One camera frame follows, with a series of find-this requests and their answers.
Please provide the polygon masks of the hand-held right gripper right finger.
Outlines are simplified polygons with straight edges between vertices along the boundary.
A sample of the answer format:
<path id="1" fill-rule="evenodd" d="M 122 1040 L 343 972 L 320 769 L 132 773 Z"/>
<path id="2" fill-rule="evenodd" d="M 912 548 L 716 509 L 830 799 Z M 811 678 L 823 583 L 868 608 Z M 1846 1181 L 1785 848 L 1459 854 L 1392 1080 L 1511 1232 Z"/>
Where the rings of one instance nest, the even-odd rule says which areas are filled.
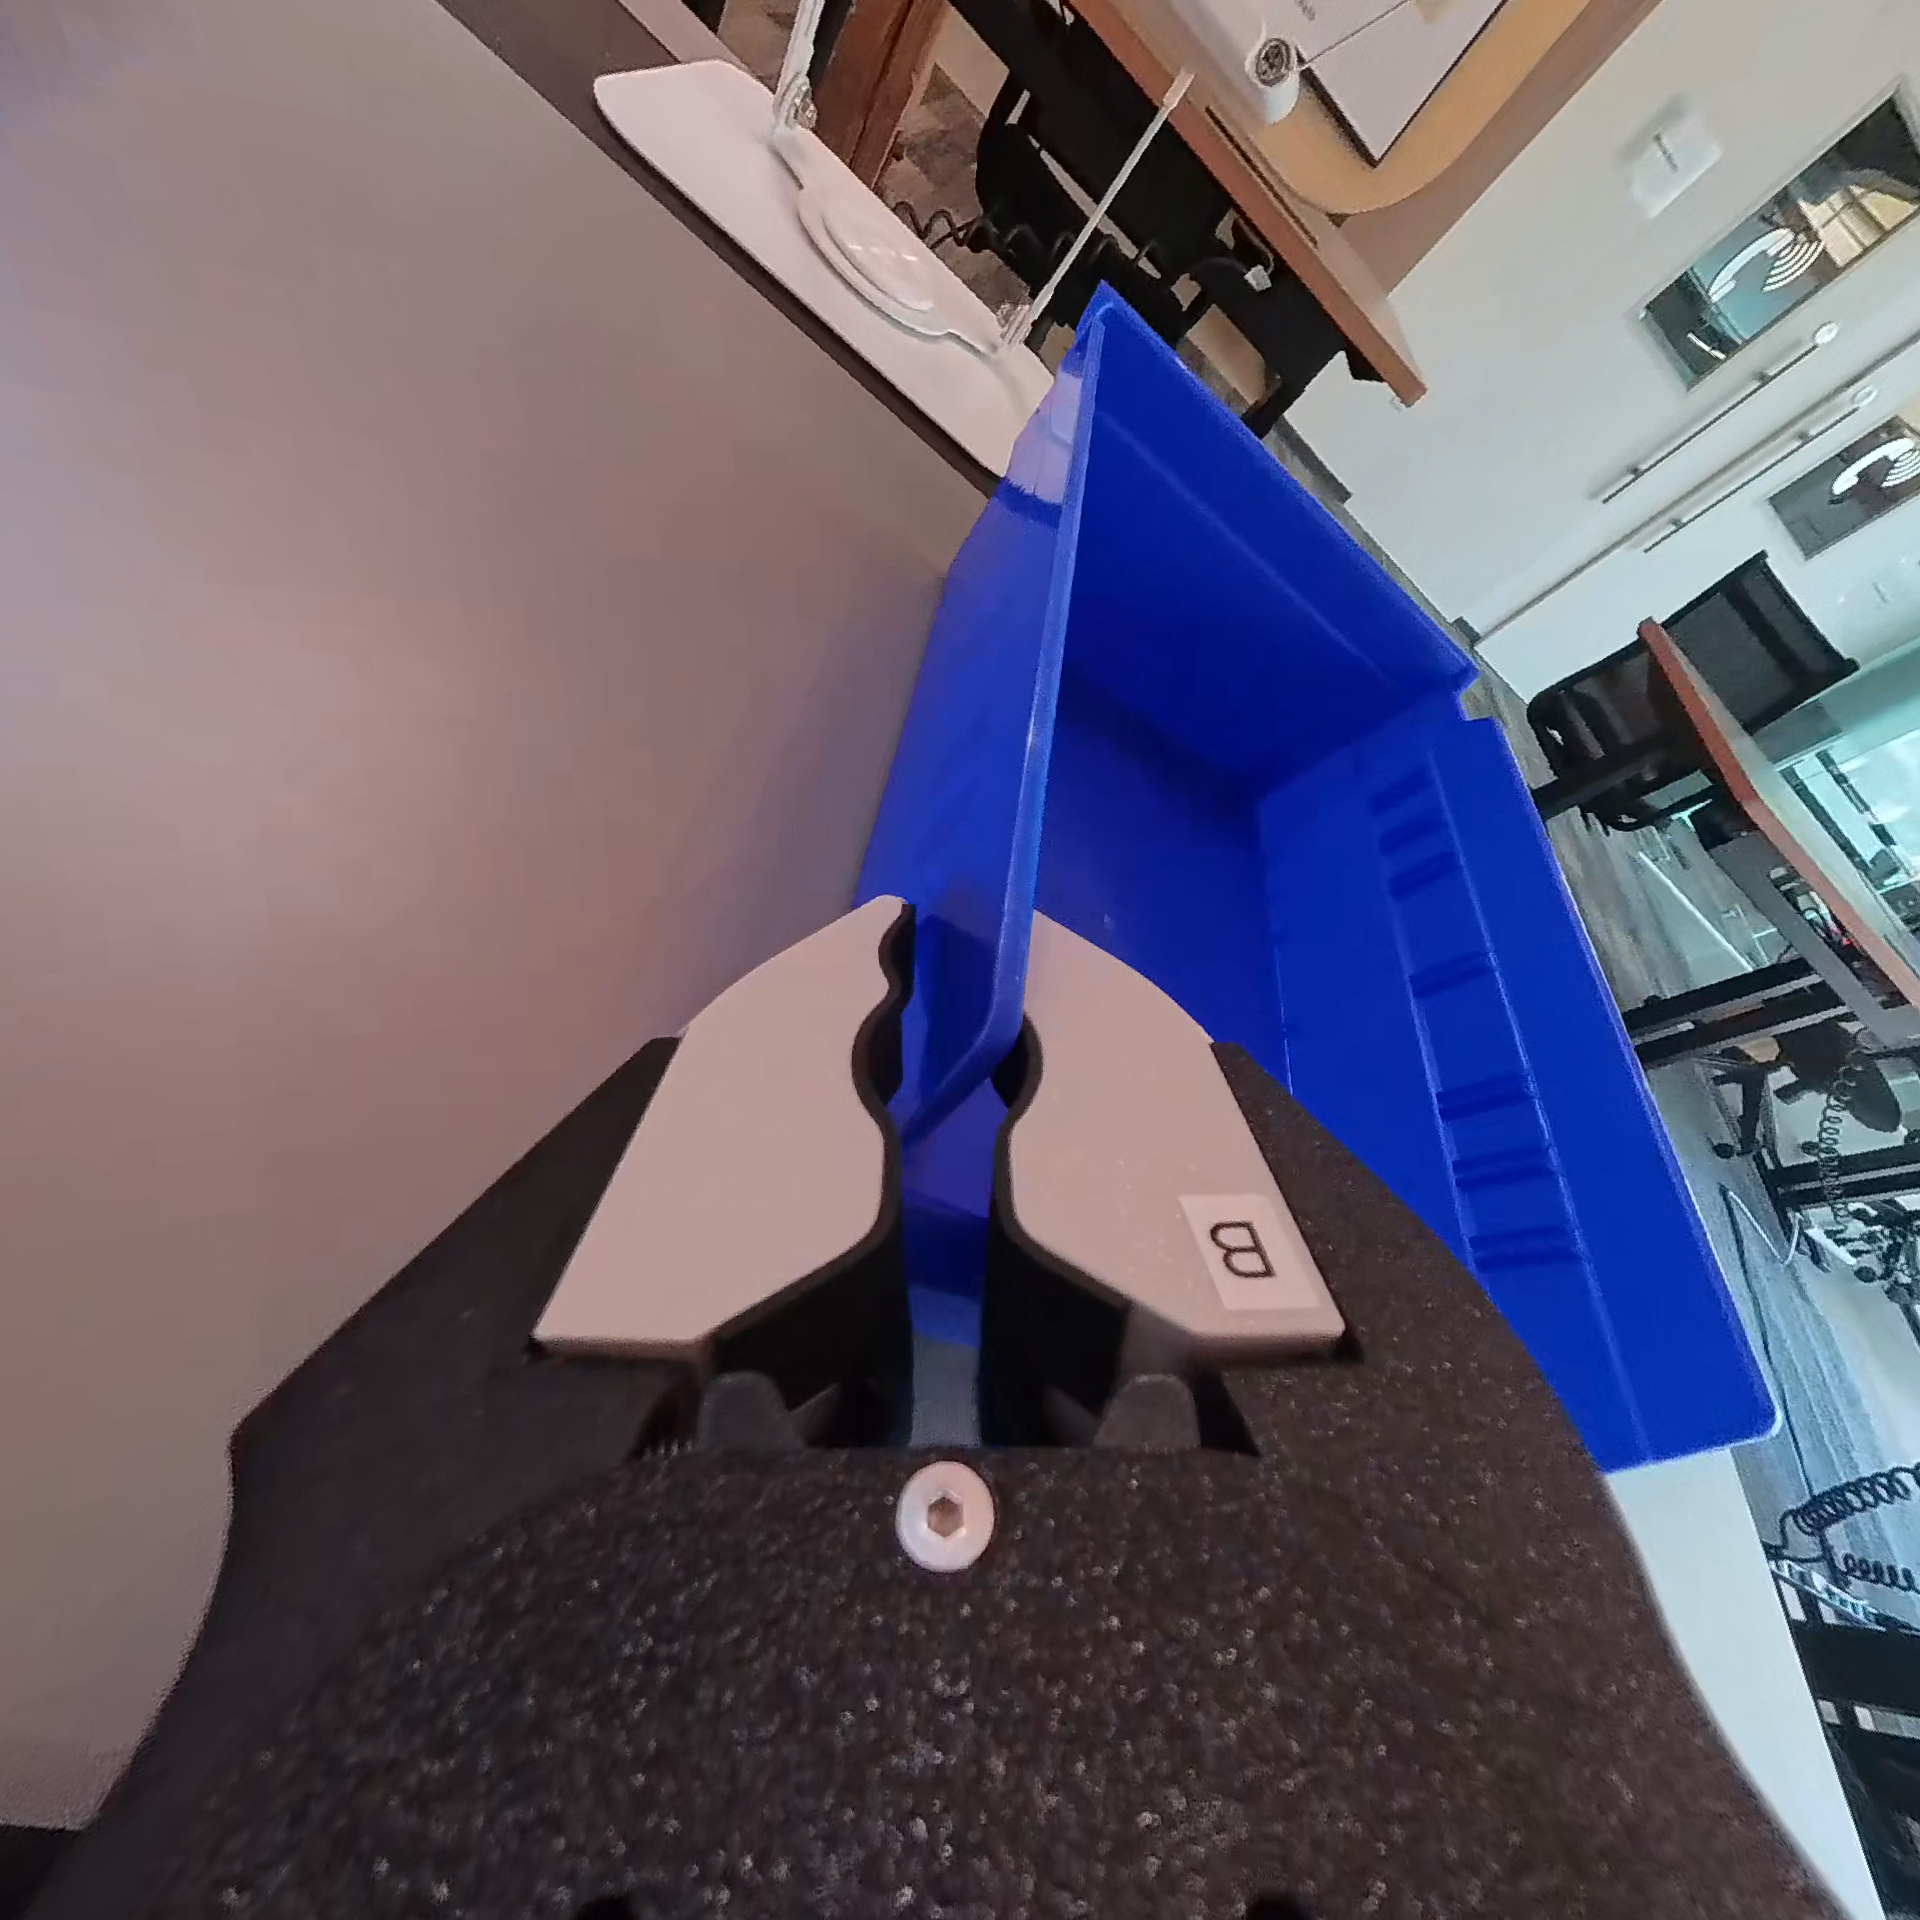
<path id="1" fill-rule="evenodd" d="M 1346 1320 L 1210 1030 L 1067 927 L 1032 933 L 995 1071 L 982 1431 L 1083 1447 L 1140 1377 L 1180 1381 L 1200 1442 L 1226 1373 L 1335 1357 Z"/>

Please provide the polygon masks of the white poster stand base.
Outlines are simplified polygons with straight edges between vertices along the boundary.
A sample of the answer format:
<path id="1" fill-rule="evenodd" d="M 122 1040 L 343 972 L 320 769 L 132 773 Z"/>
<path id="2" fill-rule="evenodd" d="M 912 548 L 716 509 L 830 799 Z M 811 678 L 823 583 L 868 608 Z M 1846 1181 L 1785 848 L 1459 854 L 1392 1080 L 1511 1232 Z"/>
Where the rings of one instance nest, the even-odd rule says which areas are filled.
<path id="1" fill-rule="evenodd" d="M 811 127 L 810 61 L 823 5 L 800 5 L 780 87 L 727 61 L 604 74 L 592 96 L 622 143 L 744 246 L 923 418 L 1003 478 L 1051 374 L 1032 319 L 1103 232 L 1193 82 L 1188 66 L 1043 287 L 1001 317 Z"/>

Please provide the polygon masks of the white door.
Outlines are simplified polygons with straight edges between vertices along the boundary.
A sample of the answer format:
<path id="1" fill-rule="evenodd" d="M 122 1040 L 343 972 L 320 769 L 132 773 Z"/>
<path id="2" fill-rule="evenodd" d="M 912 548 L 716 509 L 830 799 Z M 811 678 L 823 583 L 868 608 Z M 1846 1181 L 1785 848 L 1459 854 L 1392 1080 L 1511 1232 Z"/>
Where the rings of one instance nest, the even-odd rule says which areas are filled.
<path id="1" fill-rule="evenodd" d="M 1833 374 L 1819 330 L 1858 346 L 1915 297 L 1915 68 L 1735 50 L 1700 80 L 1607 66 L 1409 281 L 1410 420 L 1528 511 L 1628 489 L 1802 350 Z"/>
<path id="2" fill-rule="evenodd" d="M 1870 661 L 1915 632 L 1915 351 L 1808 407 L 1476 629 L 1534 693 L 1630 641 L 1746 560 L 1766 560 L 1819 629 Z"/>

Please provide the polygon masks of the blue plastic bin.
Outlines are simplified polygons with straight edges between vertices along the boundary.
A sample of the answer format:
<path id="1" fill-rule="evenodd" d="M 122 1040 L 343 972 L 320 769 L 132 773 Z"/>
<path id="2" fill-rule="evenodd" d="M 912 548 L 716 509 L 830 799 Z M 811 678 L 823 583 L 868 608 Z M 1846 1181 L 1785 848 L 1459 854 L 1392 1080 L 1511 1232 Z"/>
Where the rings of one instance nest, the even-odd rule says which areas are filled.
<path id="1" fill-rule="evenodd" d="M 1473 661 L 1115 292 L 962 542 L 855 898 L 920 911 L 903 1124 L 976 1293 L 1040 919 L 1244 1046 L 1492 1296 L 1604 1471 L 1780 1410 Z"/>

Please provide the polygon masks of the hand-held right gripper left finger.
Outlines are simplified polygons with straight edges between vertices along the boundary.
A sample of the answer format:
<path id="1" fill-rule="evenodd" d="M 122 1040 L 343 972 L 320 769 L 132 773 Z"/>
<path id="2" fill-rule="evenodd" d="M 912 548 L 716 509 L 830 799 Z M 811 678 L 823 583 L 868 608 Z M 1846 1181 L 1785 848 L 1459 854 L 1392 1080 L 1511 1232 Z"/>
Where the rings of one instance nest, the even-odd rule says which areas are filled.
<path id="1" fill-rule="evenodd" d="M 905 1432 L 912 1329 L 892 1100 L 916 911 L 876 895 L 724 986 L 662 1073 L 534 1340 L 705 1386 L 759 1375 L 819 1444 Z"/>

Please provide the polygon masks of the black office chair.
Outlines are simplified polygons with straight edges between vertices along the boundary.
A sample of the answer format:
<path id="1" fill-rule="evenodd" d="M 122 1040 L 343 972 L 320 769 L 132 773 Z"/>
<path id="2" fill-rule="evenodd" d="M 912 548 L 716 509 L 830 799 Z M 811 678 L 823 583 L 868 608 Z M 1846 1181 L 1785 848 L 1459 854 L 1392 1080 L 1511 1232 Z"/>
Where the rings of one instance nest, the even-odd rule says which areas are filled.
<path id="1" fill-rule="evenodd" d="M 1129 150 L 1127 127 L 1081 87 L 1060 97 L 1009 74 L 976 142 L 976 216 L 964 244 L 1039 292 Z"/>
<path id="2" fill-rule="evenodd" d="M 1860 666 L 1830 641 L 1766 556 L 1673 609 L 1665 632 L 1751 734 Z M 1635 832 L 1718 786 L 1713 760 L 1644 639 L 1537 693 L 1528 725 L 1552 768 L 1552 780 L 1532 793 L 1546 823 L 1579 810 L 1595 828 Z"/>

